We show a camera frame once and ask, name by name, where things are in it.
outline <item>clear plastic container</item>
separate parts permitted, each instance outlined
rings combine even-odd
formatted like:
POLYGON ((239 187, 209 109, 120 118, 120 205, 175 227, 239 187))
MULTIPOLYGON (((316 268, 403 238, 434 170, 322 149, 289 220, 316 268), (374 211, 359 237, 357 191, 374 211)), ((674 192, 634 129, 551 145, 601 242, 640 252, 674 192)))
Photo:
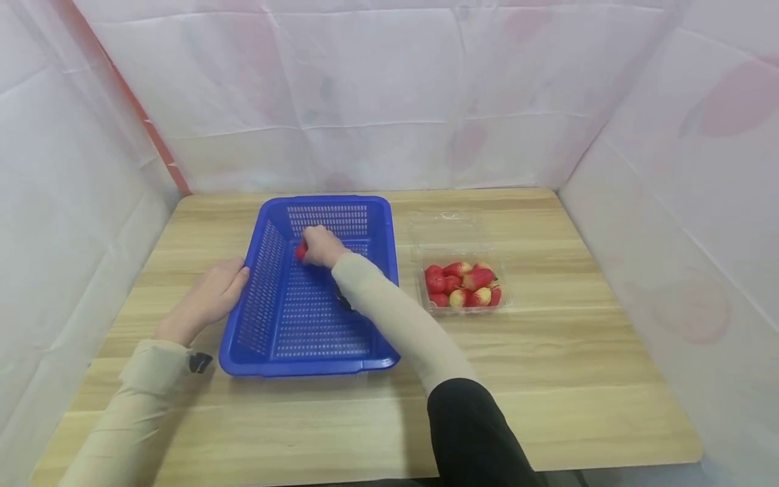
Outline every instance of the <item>clear plastic container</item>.
POLYGON ((412 252, 419 302, 432 315, 496 312, 512 302, 507 279, 503 278, 507 275, 503 261, 477 214, 415 213, 411 215, 409 232, 414 243, 412 252), (498 278, 502 292, 500 302, 495 306, 473 308, 438 307, 431 303, 425 285, 425 269, 432 264, 445 267, 455 262, 472 266, 476 262, 487 263, 498 278))

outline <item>wood grain tabletop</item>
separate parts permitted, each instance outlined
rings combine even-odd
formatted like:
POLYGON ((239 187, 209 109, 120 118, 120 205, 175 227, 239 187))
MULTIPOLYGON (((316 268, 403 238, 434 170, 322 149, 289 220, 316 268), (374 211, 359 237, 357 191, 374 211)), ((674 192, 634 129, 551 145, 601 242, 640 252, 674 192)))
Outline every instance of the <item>wood grain tabletop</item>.
MULTIPOLYGON (((400 287, 418 297, 414 212, 478 216, 510 305, 442 326, 495 396, 537 470, 677 464, 700 441, 652 365, 556 195, 547 189, 384 192, 400 287)), ((243 256, 274 196, 198 195, 178 205, 33 473, 56 485, 119 387, 138 341, 215 260, 243 256)), ((217 354, 224 323, 194 348, 217 354)), ((216 361, 188 377, 143 467, 143 485, 296 485, 437 475, 425 398, 404 361, 384 372, 235 379, 216 361)))

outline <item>strawberry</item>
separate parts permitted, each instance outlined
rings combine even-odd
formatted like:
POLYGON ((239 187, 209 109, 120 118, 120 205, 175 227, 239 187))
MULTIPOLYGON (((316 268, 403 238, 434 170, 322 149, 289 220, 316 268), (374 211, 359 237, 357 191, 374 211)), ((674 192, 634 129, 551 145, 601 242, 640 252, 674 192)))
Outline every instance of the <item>strawberry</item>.
POLYGON ((306 252, 308 252, 308 244, 305 243, 305 240, 303 238, 301 238, 298 247, 294 250, 295 259, 303 260, 305 258, 306 252))
POLYGON ((443 269, 441 266, 436 266, 435 264, 428 266, 427 269, 425 269, 425 277, 427 276, 442 276, 443 275, 443 269))
POLYGON ((449 295, 449 306, 453 308, 462 308, 465 306, 465 302, 471 296, 470 291, 467 289, 455 289, 451 295, 449 295))
POLYGON ((469 263, 455 262, 443 268, 443 275, 445 276, 464 276, 472 267, 469 263))
POLYGON ((472 293, 465 300, 466 308, 481 308, 482 306, 489 305, 492 298, 492 291, 489 288, 480 288, 478 291, 472 293))
POLYGON ((446 295, 442 295, 440 293, 430 295, 430 302, 436 307, 436 308, 445 308, 446 305, 449 304, 449 297, 446 295))
POLYGON ((428 288, 428 293, 431 295, 443 293, 444 289, 446 289, 446 283, 443 280, 443 276, 427 276, 425 278, 425 285, 428 288))
POLYGON ((458 276, 446 276, 443 278, 443 282, 446 286, 443 290, 443 294, 448 296, 452 294, 455 289, 460 287, 460 285, 463 283, 463 280, 458 276))
POLYGON ((495 274, 490 269, 473 269, 463 276, 463 287, 476 291, 479 288, 486 288, 492 282, 495 274))
POLYGON ((492 284, 490 289, 492 289, 492 297, 487 306, 497 306, 498 303, 500 303, 500 297, 503 294, 503 290, 500 288, 500 284, 492 284))

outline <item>beige sleeve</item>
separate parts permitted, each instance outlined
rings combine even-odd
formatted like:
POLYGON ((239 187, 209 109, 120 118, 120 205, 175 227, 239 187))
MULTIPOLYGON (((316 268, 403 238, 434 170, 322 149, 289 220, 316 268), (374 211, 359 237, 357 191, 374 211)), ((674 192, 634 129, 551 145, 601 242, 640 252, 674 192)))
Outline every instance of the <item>beige sleeve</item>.
POLYGON ((463 352, 433 317, 365 257, 341 256, 333 277, 352 308, 367 316, 411 363, 427 395, 448 379, 477 380, 463 352))
POLYGON ((143 452, 189 372, 190 353, 169 341, 138 344, 119 376, 122 386, 86 438, 60 487, 136 484, 143 452))

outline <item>person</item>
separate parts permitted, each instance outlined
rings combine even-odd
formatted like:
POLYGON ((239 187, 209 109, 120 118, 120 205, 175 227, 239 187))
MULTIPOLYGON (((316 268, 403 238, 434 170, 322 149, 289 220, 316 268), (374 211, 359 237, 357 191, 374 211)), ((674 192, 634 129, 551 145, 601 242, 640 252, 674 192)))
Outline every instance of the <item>person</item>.
MULTIPOLYGON (((378 267, 346 249, 333 232, 322 226, 306 228, 303 238, 308 245, 304 263, 329 267, 352 308, 376 325, 417 374, 427 396, 440 482, 456 487, 541 487, 540 475, 495 400, 443 328, 378 267)), ((122 386, 61 487, 135 485, 146 445, 190 372, 189 345, 238 302, 249 279, 243 264, 235 258, 208 269, 162 319, 153 338, 139 343, 120 375, 122 386)))

